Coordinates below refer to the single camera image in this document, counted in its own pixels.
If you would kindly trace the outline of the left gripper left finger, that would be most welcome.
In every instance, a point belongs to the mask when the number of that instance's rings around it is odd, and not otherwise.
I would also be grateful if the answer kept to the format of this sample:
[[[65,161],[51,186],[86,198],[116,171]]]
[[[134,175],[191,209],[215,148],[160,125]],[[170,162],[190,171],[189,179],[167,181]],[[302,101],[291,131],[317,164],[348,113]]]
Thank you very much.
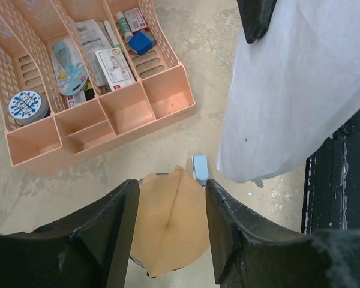
[[[124,287],[139,195],[126,180],[33,232],[0,235],[0,287]]]

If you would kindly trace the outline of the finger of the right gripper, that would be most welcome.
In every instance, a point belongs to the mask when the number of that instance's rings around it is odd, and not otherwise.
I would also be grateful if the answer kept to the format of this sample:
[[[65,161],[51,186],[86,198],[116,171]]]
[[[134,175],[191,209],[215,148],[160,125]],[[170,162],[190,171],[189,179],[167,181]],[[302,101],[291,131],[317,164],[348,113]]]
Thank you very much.
[[[277,0],[237,0],[246,42],[253,44],[267,33]]]

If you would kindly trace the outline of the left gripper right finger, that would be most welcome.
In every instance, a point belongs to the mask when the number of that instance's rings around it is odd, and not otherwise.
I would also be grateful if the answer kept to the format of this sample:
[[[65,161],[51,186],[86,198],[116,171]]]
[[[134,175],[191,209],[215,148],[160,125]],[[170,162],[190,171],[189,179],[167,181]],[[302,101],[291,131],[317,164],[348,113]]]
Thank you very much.
[[[215,180],[205,192],[220,287],[360,287],[360,229],[306,235],[261,216]]]

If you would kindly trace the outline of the brown paper coffee filter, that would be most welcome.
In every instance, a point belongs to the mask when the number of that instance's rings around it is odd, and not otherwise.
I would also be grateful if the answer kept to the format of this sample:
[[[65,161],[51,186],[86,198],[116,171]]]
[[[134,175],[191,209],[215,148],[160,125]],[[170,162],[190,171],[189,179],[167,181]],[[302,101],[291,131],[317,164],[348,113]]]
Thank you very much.
[[[209,248],[204,188],[181,166],[146,175],[139,188],[131,255],[150,277],[195,262]]]

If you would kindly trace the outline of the white paper coffee filter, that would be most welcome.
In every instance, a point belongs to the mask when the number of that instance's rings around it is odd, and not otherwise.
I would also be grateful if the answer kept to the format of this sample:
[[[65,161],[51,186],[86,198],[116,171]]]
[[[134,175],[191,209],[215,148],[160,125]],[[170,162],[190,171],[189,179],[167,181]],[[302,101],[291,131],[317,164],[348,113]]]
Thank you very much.
[[[238,38],[217,169],[237,183],[293,170],[360,109],[360,1],[277,1]]]

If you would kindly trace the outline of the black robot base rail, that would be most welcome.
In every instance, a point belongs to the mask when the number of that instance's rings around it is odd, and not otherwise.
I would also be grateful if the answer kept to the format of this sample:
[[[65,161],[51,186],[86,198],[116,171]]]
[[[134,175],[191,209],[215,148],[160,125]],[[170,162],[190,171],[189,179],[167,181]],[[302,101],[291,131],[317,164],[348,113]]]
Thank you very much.
[[[360,229],[360,109],[305,165],[301,232]]]

